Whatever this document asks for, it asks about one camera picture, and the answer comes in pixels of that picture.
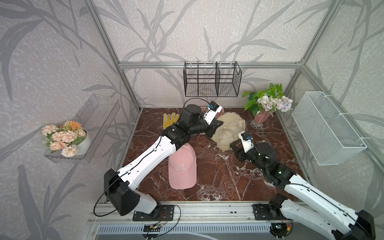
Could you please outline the beige baseball cap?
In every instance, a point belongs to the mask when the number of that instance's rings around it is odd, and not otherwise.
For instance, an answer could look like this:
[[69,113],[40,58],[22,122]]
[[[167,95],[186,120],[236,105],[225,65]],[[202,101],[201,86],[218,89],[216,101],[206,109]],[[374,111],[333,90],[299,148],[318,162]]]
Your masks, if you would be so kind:
[[217,147],[222,151],[229,151],[230,144],[239,139],[239,133],[245,131],[246,121],[237,113],[224,113],[218,118],[223,122],[223,125],[218,127],[212,140],[217,144]]

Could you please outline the pink baseball cap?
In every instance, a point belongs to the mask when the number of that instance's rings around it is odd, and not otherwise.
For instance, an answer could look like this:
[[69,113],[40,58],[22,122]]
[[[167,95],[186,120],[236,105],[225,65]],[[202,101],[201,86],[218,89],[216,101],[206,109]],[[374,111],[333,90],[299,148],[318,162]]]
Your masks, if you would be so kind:
[[169,184],[172,189],[185,190],[197,182],[197,157],[190,144],[183,145],[168,160]]

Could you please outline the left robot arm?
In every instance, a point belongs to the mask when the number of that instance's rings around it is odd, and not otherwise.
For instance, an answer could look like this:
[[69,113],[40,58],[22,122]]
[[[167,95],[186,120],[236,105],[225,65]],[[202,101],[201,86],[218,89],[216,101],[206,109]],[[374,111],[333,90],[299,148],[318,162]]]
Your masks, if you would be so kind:
[[223,125],[216,117],[221,110],[222,106],[216,102],[209,103],[205,113],[197,105],[184,107],[179,119],[163,130],[150,148],[128,165],[117,171],[109,169],[104,174],[102,196],[109,200],[120,216],[141,212],[157,218],[161,204],[152,196],[137,191],[137,187],[157,165],[187,144],[192,136],[204,133],[212,137]]

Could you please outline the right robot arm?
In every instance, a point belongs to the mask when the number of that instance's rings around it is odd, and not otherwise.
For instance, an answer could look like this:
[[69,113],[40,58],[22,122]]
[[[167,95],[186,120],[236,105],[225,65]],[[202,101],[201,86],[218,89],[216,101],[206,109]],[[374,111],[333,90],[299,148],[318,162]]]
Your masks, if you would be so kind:
[[289,220],[300,223],[329,240],[374,240],[374,217],[333,200],[288,166],[277,161],[276,151],[266,143],[239,139],[230,144],[240,162],[250,162],[260,169],[265,179],[309,207],[301,207],[286,196],[277,194],[268,204],[255,206],[256,219]]

